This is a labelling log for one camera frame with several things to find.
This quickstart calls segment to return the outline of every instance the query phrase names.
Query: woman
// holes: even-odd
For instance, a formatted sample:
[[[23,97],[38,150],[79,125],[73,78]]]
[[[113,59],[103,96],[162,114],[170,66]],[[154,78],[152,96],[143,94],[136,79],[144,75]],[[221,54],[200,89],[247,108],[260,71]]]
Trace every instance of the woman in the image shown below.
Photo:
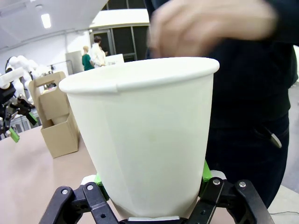
[[[84,54],[82,56],[82,64],[84,65],[84,71],[94,69],[94,65],[90,56],[88,55],[88,46],[83,47]]]
[[[102,67],[106,65],[106,54],[100,47],[101,44],[101,37],[95,36],[94,37],[94,44],[91,48],[91,58],[94,62],[94,67]]]

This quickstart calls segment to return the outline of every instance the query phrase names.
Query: hand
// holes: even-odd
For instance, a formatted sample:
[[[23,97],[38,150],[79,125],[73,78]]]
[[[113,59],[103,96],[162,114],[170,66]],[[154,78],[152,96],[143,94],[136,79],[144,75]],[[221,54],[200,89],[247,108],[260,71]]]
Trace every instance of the hand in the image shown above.
[[[171,0],[153,15],[149,48],[154,57],[203,56],[223,38],[267,38],[277,19],[264,0]]]

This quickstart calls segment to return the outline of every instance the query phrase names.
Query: person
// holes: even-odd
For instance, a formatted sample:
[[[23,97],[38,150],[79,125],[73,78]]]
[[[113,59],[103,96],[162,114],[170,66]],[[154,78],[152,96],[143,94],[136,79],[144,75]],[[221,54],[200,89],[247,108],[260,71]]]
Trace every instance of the person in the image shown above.
[[[145,0],[150,56],[220,62],[206,161],[248,179],[266,207],[282,182],[289,144],[288,89],[297,80],[297,0]]]
[[[89,49],[88,46],[83,47],[84,54],[82,56],[82,64],[84,66],[84,71],[94,69],[93,62],[90,59],[90,56],[88,55],[88,49]]]
[[[100,44],[101,44],[101,37],[95,36],[94,37],[94,44],[91,48],[91,58],[94,63],[95,68],[99,68],[106,65],[106,54],[102,50]]]

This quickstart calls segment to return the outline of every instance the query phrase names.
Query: dark pants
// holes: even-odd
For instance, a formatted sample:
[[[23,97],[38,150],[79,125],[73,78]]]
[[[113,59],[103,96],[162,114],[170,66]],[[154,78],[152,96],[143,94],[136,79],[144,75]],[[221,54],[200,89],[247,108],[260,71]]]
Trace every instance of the dark pants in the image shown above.
[[[282,148],[274,146],[254,128],[210,128],[206,161],[222,171],[229,182],[250,180],[268,208],[285,173],[289,145],[289,117],[263,124],[276,134]]]

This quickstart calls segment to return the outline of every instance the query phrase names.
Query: white shirt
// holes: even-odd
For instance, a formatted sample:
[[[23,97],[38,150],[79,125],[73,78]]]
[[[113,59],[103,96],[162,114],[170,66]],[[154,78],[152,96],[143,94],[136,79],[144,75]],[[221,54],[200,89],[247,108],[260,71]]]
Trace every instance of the white shirt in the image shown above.
[[[94,62],[95,68],[106,65],[106,54],[98,43],[92,45],[92,48],[90,49],[90,58]]]

